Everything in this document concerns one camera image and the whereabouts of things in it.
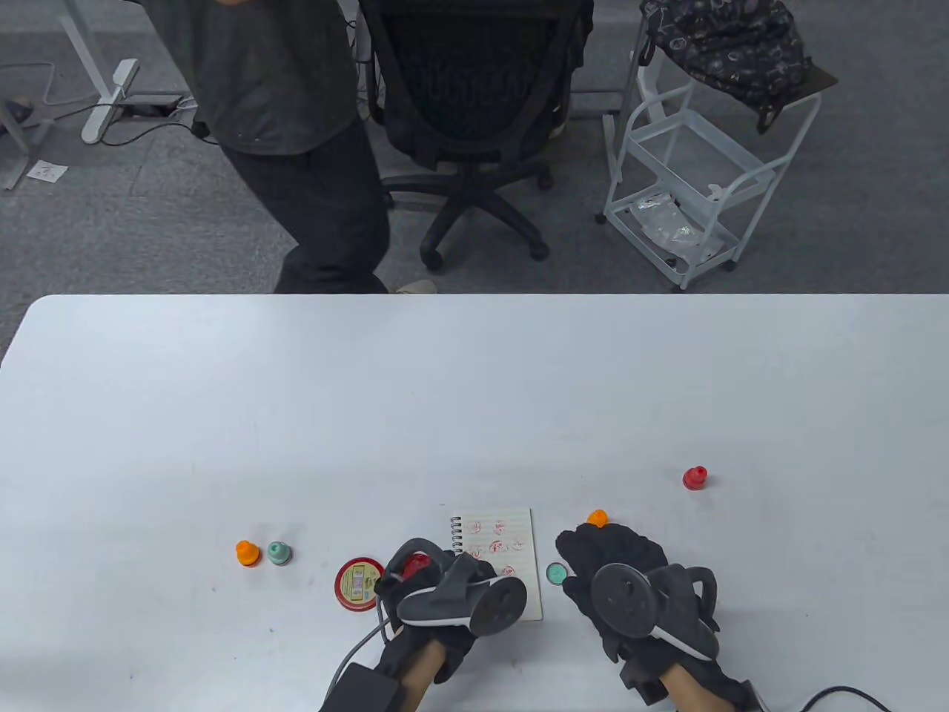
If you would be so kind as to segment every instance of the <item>notebook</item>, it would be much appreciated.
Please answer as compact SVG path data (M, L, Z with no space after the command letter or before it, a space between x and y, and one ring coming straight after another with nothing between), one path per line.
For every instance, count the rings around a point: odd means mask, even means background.
M476 510L453 516L452 549L488 561L498 575L517 576L528 590L521 620L544 619L530 509Z

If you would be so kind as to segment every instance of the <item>chair backrest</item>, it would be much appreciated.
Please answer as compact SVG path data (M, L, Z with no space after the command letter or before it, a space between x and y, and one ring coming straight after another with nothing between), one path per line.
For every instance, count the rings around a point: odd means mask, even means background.
M581 3L360 0L390 142L429 168L442 153L520 160L563 78Z

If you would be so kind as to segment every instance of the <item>red object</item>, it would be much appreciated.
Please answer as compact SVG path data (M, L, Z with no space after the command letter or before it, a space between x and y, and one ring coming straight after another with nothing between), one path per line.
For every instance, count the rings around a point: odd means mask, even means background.
M382 578L382 564L365 556L347 561L336 574L333 590L336 600L347 610L363 611L376 607L376 582Z
M412 576L422 569L431 566L431 564L432 559L424 553L413 553L409 562L405 565L405 568L402 569L402 578L412 578Z
M690 467L682 476L682 484L690 490L705 489L705 480L709 477L709 471L701 465L699 467Z

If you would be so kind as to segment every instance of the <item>black office chair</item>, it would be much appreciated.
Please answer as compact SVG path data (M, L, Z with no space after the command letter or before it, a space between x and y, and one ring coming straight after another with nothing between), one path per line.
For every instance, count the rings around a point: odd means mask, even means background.
M544 147L555 116L566 112L568 48L577 37L582 0L360 0L385 82L377 103L367 71L370 110L389 141L418 165L458 165L451 176L385 178L392 193L447 198L419 251L430 270L438 244L470 207L507 223L530 256L550 253L540 231L494 191L524 178L553 186L550 169L529 160ZM483 163L500 163L482 170Z

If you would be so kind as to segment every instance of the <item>black glove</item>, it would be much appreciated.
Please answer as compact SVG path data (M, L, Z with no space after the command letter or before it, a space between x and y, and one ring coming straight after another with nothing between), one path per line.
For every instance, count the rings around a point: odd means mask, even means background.
M639 669L637 677L649 681L645 687L636 685L646 703L652 704L666 697L668 692L659 677L678 663L705 689L723 700L728 700L739 711L757 709L757 702L750 687L727 677L715 661L700 661L656 638L621 636L593 608L590 583L601 567L621 563L638 571L648 572L666 566L669 561L659 544L620 524L607 524L602 529L592 524L581 524L576 532L560 533L557 537L557 551L576 574L564 581L564 593L600 633L604 652L610 660L616 663L622 658L635 663ZM718 631L718 625L711 617L703 616L702 620L709 628Z
M487 561L479 561L476 581L494 578L494 568ZM445 647L445 664L435 676L435 683L441 684L448 680L465 655L472 649L477 639L465 626L443 626L440 628L416 628L404 626L396 610L402 599L409 593L417 590L430 589L438 584L441 573L436 566L428 566L418 571L414 576L400 581L395 576L386 576L376 582L376 596L385 605L386 614L393 630L402 628L401 633L393 637L382 651L376 670L386 677L398 679L405 673L415 656L428 645L437 640Z

